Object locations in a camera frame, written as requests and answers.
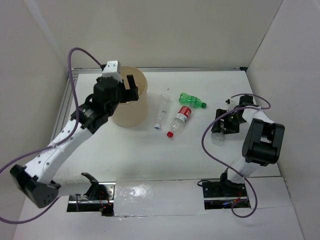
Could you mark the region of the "black label clear bottle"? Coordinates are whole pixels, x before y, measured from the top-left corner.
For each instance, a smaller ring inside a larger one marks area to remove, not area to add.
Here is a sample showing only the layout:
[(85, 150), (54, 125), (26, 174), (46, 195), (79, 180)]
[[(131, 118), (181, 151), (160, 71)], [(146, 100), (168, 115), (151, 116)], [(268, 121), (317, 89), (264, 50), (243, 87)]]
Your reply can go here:
[(211, 139), (212, 143), (217, 146), (222, 146), (224, 144), (225, 128), (223, 122), (216, 123), (211, 128)]

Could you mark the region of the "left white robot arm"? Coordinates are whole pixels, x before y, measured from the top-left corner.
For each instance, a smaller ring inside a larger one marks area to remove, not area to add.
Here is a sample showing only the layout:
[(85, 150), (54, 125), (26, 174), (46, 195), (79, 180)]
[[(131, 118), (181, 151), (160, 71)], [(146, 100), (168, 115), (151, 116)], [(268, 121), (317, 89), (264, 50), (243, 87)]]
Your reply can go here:
[(10, 174), (18, 188), (38, 207), (51, 204), (59, 195), (60, 184), (54, 182), (58, 169), (68, 157), (102, 125), (108, 122), (120, 103), (137, 101), (138, 86), (133, 75), (127, 75), (129, 88), (123, 80), (100, 76), (93, 93), (70, 116), (64, 129), (33, 160), (15, 164)]

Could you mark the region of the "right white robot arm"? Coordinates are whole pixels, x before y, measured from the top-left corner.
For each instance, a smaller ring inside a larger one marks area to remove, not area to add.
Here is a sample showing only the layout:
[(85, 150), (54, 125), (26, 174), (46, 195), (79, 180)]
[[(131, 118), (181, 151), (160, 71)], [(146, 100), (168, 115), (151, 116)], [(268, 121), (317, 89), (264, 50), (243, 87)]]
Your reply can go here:
[(250, 124), (242, 145), (241, 155), (233, 161), (220, 176), (218, 190), (223, 196), (230, 196), (245, 187), (244, 178), (260, 167), (274, 165), (279, 157), (285, 133), (285, 126), (269, 119), (262, 108), (254, 104), (253, 94), (238, 94), (239, 101), (229, 98), (228, 109), (217, 109), (216, 120), (211, 128), (212, 142), (221, 146), (225, 135), (238, 134), (240, 125)]

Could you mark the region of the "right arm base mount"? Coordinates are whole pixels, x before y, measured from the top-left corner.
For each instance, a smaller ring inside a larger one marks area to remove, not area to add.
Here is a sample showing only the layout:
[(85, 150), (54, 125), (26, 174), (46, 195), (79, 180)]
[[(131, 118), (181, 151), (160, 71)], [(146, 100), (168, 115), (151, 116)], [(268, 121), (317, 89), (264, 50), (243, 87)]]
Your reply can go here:
[(244, 183), (233, 183), (223, 173), (219, 180), (202, 179), (197, 182), (202, 188), (204, 209), (230, 209), (236, 203), (235, 208), (250, 208), (250, 201)]

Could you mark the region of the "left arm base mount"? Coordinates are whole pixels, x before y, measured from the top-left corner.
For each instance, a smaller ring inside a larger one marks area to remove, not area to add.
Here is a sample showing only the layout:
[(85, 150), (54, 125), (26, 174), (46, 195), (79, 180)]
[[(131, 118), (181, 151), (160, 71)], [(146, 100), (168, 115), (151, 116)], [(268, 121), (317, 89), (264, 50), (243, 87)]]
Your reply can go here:
[(69, 195), (67, 212), (84, 213), (99, 212), (102, 216), (114, 216), (114, 199), (116, 182), (99, 182), (87, 172), (81, 174), (90, 182), (90, 187), (85, 193)]

